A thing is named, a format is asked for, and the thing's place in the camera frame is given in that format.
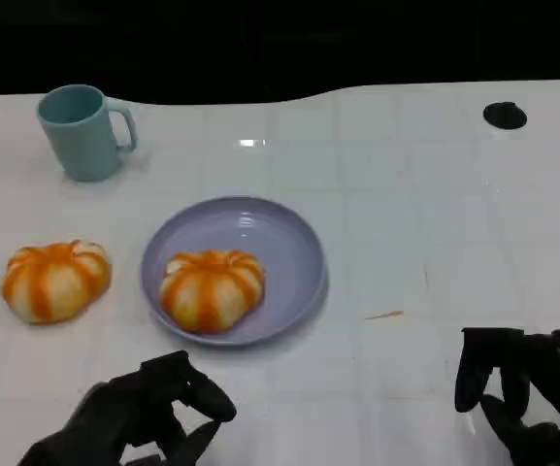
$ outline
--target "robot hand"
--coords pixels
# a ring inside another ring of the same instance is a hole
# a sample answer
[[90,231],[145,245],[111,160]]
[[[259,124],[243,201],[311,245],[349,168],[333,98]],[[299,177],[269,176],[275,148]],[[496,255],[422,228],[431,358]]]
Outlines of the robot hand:
[[[526,426],[521,417],[530,398],[530,383],[560,413],[560,330],[551,335],[524,335],[510,328],[465,328],[456,377],[455,406],[467,413],[478,403],[515,466],[560,466],[560,427],[552,422]],[[504,400],[484,394],[499,368]]]
[[[191,406],[211,421],[188,436],[172,402]],[[193,466],[222,422],[236,408],[230,398],[177,351],[144,362],[139,371],[93,386],[66,426],[34,444],[19,466],[116,466],[127,444],[156,442],[165,454],[127,466]]]

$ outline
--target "mug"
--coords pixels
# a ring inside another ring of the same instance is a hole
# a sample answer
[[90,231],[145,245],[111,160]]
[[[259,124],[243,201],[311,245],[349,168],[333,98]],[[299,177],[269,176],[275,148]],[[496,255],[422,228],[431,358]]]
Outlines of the mug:
[[[109,112],[122,114],[131,143],[119,146]],[[108,102],[96,87],[64,85],[45,95],[38,104],[38,120],[66,175],[78,182],[100,182],[121,164],[123,154],[137,147],[137,131],[131,112]]]

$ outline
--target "food item on plate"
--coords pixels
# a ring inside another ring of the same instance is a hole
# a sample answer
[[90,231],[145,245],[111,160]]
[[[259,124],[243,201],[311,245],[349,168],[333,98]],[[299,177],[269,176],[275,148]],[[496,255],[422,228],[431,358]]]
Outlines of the food item on plate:
[[88,241],[18,250],[8,262],[1,295],[28,323],[76,316],[109,287],[112,266],[103,248]]
[[165,268],[161,306],[187,332],[219,333],[260,302],[264,270],[239,250],[180,252]]

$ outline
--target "plate rim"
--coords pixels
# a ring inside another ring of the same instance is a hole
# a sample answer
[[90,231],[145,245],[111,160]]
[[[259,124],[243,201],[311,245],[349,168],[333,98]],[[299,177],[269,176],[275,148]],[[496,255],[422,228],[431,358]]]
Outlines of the plate rim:
[[[315,242],[320,250],[320,255],[322,258],[322,264],[321,264],[321,271],[320,271],[320,280],[318,281],[318,284],[316,286],[316,290],[312,295],[312,298],[310,299],[310,301],[303,306],[302,310],[295,315],[292,319],[290,319],[289,321],[287,321],[286,323],[284,323],[283,325],[279,325],[275,328],[273,328],[270,332],[261,335],[261,336],[257,336],[257,337],[249,337],[245,340],[241,340],[238,342],[235,341],[230,341],[230,340],[217,340],[217,339],[209,339],[208,337],[206,337],[203,334],[195,334],[195,333],[190,333],[190,332],[185,332],[184,330],[182,330],[180,327],[178,327],[177,324],[175,324],[174,322],[172,322],[171,320],[169,320],[169,318],[167,316],[164,316],[164,314],[162,312],[159,312],[155,306],[152,303],[152,296],[151,296],[151,290],[148,289],[149,288],[149,284],[146,283],[145,277],[144,277],[144,265],[148,262],[147,257],[149,254],[149,249],[150,249],[150,245],[154,242],[154,240],[160,235],[160,233],[167,227],[167,225],[169,223],[171,223],[175,218],[179,217],[179,216],[184,216],[186,215],[187,212],[194,210],[194,209],[198,209],[201,206],[204,205],[208,205],[208,204],[214,204],[217,202],[224,202],[224,201],[255,201],[255,202],[260,202],[263,204],[270,204],[275,208],[280,208],[283,210],[286,210],[288,212],[290,212],[292,215],[296,216],[297,219],[310,231],[310,233],[313,234],[313,237],[315,239]],[[322,245],[322,242],[320,241],[320,238],[318,237],[318,235],[316,234],[316,231],[313,229],[313,227],[297,212],[295,212],[294,210],[290,209],[289,207],[286,207],[285,205],[283,205],[280,202],[277,201],[272,201],[269,199],[264,199],[262,197],[255,197],[255,196],[239,196],[239,195],[235,195],[235,196],[220,196],[220,197],[214,197],[211,199],[206,199],[200,202],[196,202],[184,209],[181,209],[180,211],[177,211],[175,214],[173,214],[172,216],[170,216],[167,220],[165,220],[163,222],[163,224],[154,232],[154,234],[152,234],[152,236],[150,237],[148,243],[146,244],[146,248],[144,249],[144,254],[142,255],[142,262],[140,263],[140,267],[139,267],[139,277],[140,277],[140,281],[141,281],[141,285],[142,285],[142,289],[144,290],[144,294],[146,295],[146,299],[148,301],[148,304],[150,306],[150,314],[152,315],[153,318],[157,319],[161,325],[163,325],[164,327],[166,327],[167,330],[169,330],[170,332],[177,334],[187,340],[193,341],[195,343],[198,344],[202,344],[202,345],[208,345],[208,346],[213,346],[213,347],[244,347],[244,346],[249,346],[249,345],[255,345],[255,344],[259,344],[262,342],[266,342],[274,337],[277,337],[278,335],[284,333],[285,331],[287,331],[288,329],[290,329],[291,327],[299,324],[302,320],[306,319],[308,316],[317,313],[318,311],[320,311],[325,303],[325,300],[327,298],[328,292],[329,292],[329,268],[327,265],[327,256],[325,254],[325,248]]]

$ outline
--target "mug handle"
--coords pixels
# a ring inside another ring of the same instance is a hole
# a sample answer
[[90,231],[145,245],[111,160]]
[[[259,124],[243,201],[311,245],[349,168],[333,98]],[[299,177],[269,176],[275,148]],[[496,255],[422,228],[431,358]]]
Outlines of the mug handle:
[[131,115],[131,111],[126,108],[126,106],[118,102],[108,102],[107,103],[108,112],[118,112],[124,117],[126,121],[126,126],[128,127],[128,134],[131,137],[131,144],[128,146],[118,146],[117,151],[119,153],[130,153],[137,147],[137,129],[135,128],[135,121]]

